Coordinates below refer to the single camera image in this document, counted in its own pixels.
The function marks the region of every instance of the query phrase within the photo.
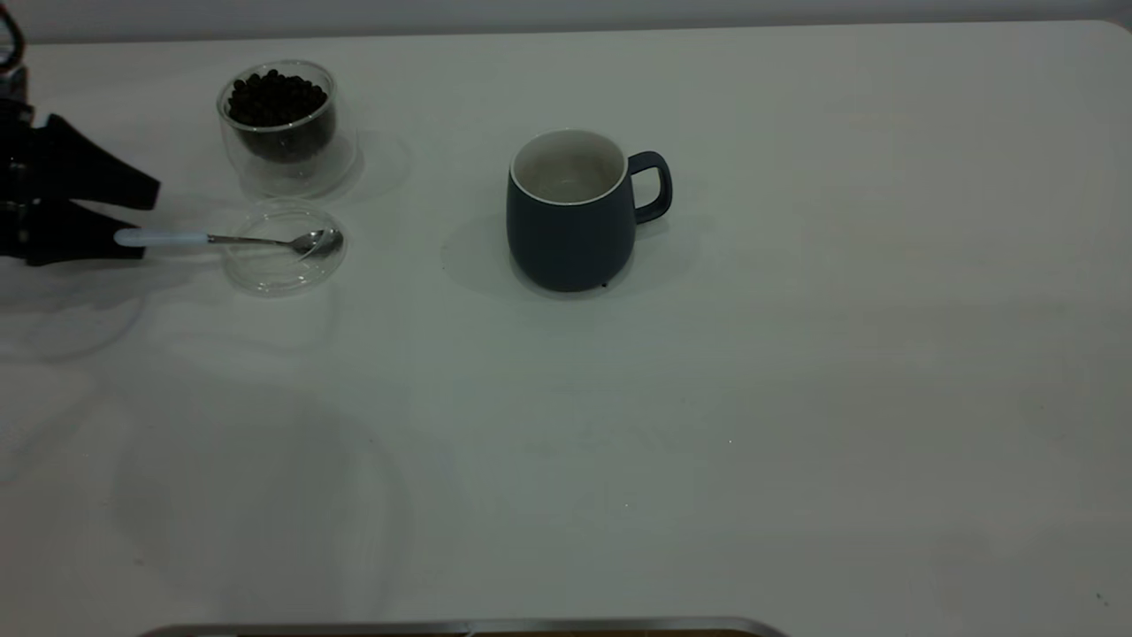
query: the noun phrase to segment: dark blue mug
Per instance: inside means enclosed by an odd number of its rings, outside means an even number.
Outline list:
[[[655,167],[660,193],[637,207],[632,175]],[[672,205],[672,175],[659,154],[627,157],[589,130],[554,130],[528,141],[511,162],[507,244],[535,283],[558,291],[608,282],[629,259],[637,223]]]

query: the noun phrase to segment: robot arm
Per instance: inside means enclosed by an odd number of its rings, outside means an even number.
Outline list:
[[[132,224],[70,199],[153,209],[161,183],[119,161],[59,115],[32,127],[24,36],[0,3],[11,51],[0,62],[0,256],[45,265],[79,258],[142,258],[113,240]]]

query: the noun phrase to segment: glass bowl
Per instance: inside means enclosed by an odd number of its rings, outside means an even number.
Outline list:
[[[299,76],[326,93],[310,114],[280,126],[248,126],[229,114],[235,81],[275,70]],[[325,68],[305,60],[280,60],[245,69],[216,97],[228,158],[250,189],[276,196],[311,196],[337,184],[358,155],[358,131],[338,83]]]
[[[281,246],[226,244],[224,273],[246,292],[278,296],[321,283],[345,258],[345,234],[333,216],[302,199],[264,199],[233,227],[233,235],[291,241],[318,230],[324,233],[305,253]]]

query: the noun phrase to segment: wall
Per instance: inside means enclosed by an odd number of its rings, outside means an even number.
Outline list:
[[[7,0],[37,42],[1063,19],[1132,0]]]

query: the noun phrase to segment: metal spoon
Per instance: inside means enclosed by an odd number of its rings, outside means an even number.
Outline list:
[[[334,227],[325,230],[312,230],[299,234],[290,241],[277,241],[275,239],[260,239],[258,236],[225,236],[223,234],[208,234],[207,232],[170,232],[165,230],[144,230],[142,227],[123,227],[114,232],[114,242],[126,247],[147,246],[189,246],[201,243],[260,243],[269,246],[282,246],[291,248],[299,256],[327,257],[342,248],[345,236]]]

